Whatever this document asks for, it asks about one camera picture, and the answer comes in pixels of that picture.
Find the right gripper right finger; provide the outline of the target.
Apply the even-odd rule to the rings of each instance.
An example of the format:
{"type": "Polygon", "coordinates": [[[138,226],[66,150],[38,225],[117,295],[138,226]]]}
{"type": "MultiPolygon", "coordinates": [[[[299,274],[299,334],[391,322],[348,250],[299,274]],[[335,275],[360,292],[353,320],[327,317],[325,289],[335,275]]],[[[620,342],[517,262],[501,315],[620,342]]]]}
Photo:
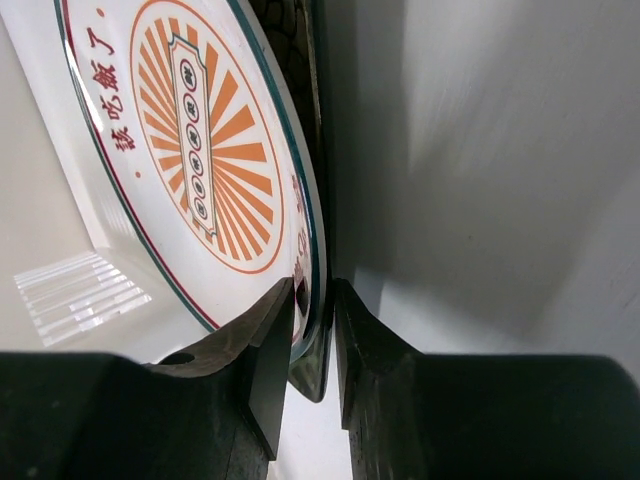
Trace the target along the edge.
{"type": "Polygon", "coordinates": [[[425,354],[334,283],[357,479],[635,479],[639,389],[593,355],[425,354]]]}

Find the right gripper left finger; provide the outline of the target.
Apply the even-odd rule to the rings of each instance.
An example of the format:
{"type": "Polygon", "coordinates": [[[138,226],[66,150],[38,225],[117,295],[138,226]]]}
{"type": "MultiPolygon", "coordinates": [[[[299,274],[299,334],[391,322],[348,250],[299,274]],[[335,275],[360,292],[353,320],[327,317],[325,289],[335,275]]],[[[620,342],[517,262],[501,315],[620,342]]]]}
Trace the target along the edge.
{"type": "Polygon", "coordinates": [[[278,452],[294,283],[157,364],[1,356],[5,479],[263,479],[278,452]]]}

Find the white round sunburst plate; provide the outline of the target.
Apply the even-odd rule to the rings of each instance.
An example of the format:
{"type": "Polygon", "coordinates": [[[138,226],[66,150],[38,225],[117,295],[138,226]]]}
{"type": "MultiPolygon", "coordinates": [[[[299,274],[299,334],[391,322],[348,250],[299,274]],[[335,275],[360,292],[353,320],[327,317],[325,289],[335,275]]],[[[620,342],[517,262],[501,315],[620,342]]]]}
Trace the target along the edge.
{"type": "Polygon", "coordinates": [[[325,278],[307,142],[252,1],[1,5],[1,346],[161,359],[325,278]],[[46,348],[14,276],[95,251],[152,297],[46,348]]]}

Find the black square floral plate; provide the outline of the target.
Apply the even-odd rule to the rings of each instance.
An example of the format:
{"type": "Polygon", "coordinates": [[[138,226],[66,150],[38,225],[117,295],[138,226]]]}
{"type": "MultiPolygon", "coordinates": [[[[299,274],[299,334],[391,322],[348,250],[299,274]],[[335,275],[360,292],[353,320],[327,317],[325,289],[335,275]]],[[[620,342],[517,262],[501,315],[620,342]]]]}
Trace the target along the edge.
{"type": "Polygon", "coordinates": [[[332,292],[330,266],[329,167],[325,149],[318,54],[316,1],[252,1],[250,3],[268,38],[292,95],[309,147],[318,187],[324,245],[320,247],[325,278],[316,326],[304,339],[309,346],[289,370],[289,382],[306,399],[319,403],[326,393],[330,358],[332,292]]]}

